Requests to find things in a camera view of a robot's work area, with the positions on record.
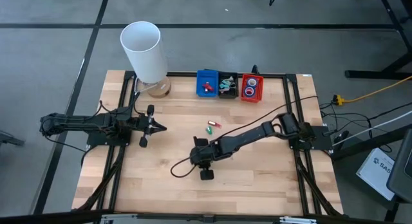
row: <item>concrete floor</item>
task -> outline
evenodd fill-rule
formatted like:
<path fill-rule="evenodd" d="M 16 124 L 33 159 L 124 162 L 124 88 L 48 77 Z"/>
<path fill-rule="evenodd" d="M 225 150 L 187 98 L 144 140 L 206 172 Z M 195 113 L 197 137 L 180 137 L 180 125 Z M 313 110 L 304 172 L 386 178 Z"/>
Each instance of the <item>concrete floor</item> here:
<path fill-rule="evenodd" d="M 395 13 L 406 14 L 399 0 Z M 102 0 L 0 0 L 0 23 L 94 23 Z M 109 0 L 102 22 L 153 23 L 380 23 L 390 19 L 380 0 Z M 119 42 L 121 29 L 100 30 L 75 114 L 96 110 L 106 70 L 132 70 Z M 333 94 L 355 98 L 394 83 L 346 79 L 344 70 L 380 70 L 406 48 L 396 32 L 344 30 L 162 29 L 171 71 L 204 68 L 265 73 L 310 73 L 320 102 Z M 26 140 L 0 148 L 0 216 L 29 214 L 37 199 L 52 143 L 38 132 L 39 118 L 63 113 L 79 72 L 91 29 L 0 29 L 0 129 Z M 411 71 L 406 66 L 403 71 Z M 410 82 L 337 108 L 373 116 L 409 102 Z M 389 120 L 404 108 L 374 124 Z M 324 120 L 333 127 L 334 119 Z M 408 117 L 385 127 L 410 123 Z M 339 120 L 339 126 L 345 124 Z M 360 131 L 348 126 L 352 133 Z M 66 143 L 84 147 L 86 135 L 69 133 Z M 397 144 L 392 144 L 396 156 Z M 45 212 L 69 211 L 80 173 L 81 154 L 64 148 Z M 383 220 L 385 209 L 337 174 L 346 214 Z M 396 221 L 412 223 L 412 205 L 401 205 Z"/>

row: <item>wooden tabletop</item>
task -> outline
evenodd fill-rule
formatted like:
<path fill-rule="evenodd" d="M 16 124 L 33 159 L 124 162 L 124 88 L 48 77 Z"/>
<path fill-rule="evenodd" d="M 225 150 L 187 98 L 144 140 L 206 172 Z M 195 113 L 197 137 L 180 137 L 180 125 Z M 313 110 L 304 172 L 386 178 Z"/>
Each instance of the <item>wooden tabletop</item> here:
<path fill-rule="evenodd" d="M 124 73 L 109 70 L 106 75 L 100 99 L 108 109 L 115 109 L 118 105 Z M 170 77 L 170 80 L 172 90 L 167 97 L 152 98 L 143 93 L 137 100 L 139 111 L 145 112 L 149 104 L 154 105 L 154 118 L 166 126 L 167 131 L 153 134 L 147 148 L 141 148 L 138 144 L 142 133 L 133 132 L 131 144 L 126 148 L 115 211 L 301 215 L 293 152 L 285 140 L 264 138 L 242 147 L 226 160 L 214 162 L 214 180 L 201 181 L 199 169 L 186 178 L 175 178 L 169 172 L 172 165 L 189 156 L 194 147 L 193 136 L 216 138 L 283 105 L 285 95 L 282 80 L 265 79 L 263 100 L 257 104 L 243 102 L 239 98 L 200 98 L 195 92 L 196 77 Z M 297 75 L 297 81 L 301 98 L 316 95 L 311 75 Z M 315 126 L 322 125 L 317 99 L 309 98 L 301 103 L 305 121 Z M 270 115 L 262 122 L 275 115 Z M 221 129 L 213 128 L 212 136 L 205 131 L 208 120 L 222 124 Z M 98 146 L 85 157 L 73 208 L 82 205 L 100 183 L 107 153 L 108 146 Z M 311 154 L 319 188 L 332 205 L 342 212 L 329 157 L 321 151 L 311 151 Z M 175 173 L 184 174 L 191 167 L 189 161 L 184 162 L 175 168 Z M 106 192 L 105 208 L 108 207 L 110 192 L 111 185 Z M 310 211 L 314 212 L 307 185 L 306 193 Z"/>

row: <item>red box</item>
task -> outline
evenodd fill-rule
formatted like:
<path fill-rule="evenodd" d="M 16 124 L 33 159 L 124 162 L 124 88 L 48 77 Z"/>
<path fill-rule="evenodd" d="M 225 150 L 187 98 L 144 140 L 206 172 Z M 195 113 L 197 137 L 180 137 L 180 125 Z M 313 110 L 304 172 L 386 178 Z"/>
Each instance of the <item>red box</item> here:
<path fill-rule="evenodd" d="M 245 88 L 247 86 L 247 80 L 253 78 L 257 80 L 257 86 L 255 88 L 255 94 L 253 97 L 246 97 L 245 96 Z M 262 93 L 263 93 L 263 77 L 256 76 L 256 75 L 248 75 L 244 74 L 242 76 L 242 90 L 240 91 L 240 100 L 247 101 L 247 102 L 259 102 L 262 100 Z"/>

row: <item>small bin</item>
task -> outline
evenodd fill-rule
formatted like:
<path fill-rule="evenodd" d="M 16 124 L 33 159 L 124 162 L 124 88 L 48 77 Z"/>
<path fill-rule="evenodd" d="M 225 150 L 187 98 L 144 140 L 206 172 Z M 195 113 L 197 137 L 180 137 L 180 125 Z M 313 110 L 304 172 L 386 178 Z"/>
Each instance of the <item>small bin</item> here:
<path fill-rule="evenodd" d="M 256 87 L 254 87 L 254 94 L 251 97 L 246 96 L 245 88 L 247 87 L 247 80 L 248 79 L 255 79 L 257 81 Z M 240 91 L 240 99 L 242 101 L 247 102 L 259 102 L 262 100 L 262 93 L 263 93 L 263 77 L 257 75 L 248 75 L 244 74 L 242 76 L 242 89 Z"/>
<path fill-rule="evenodd" d="M 196 94 L 199 97 L 216 97 L 219 92 L 218 81 L 219 73 L 216 70 L 198 70 L 196 75 Z M 207 82 L 213 88 L 213 91 L 206 93 L 203 85 Z"/>
<path fill-rule="evenodd" d="M 228 73 L 228 72 L 219 71 L 218 86 L 220 85 L 223 79 L 228 79 L 230 77 L 233 77 L 235 88 L 230 88 L 229 91 L 225 91 L 223 93 L 219 91 L 219 98 L 236 98 L 237 96 L 239 96 L 238 73 Z"/>

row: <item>blue container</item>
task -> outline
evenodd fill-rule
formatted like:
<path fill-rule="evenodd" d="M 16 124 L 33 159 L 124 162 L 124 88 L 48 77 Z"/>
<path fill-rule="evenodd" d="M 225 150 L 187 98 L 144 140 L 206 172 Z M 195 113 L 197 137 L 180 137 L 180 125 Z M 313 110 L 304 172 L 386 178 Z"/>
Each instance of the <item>blue container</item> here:
<path fill-rule="evenodd" d="M 215 97 L 218 95 L 219 73 L 216 70 L 198 70 L 196 75 L 196 94 L 199 97 Z M 211 85 L 213 91 L 205 92 L 203 84 Z"/>

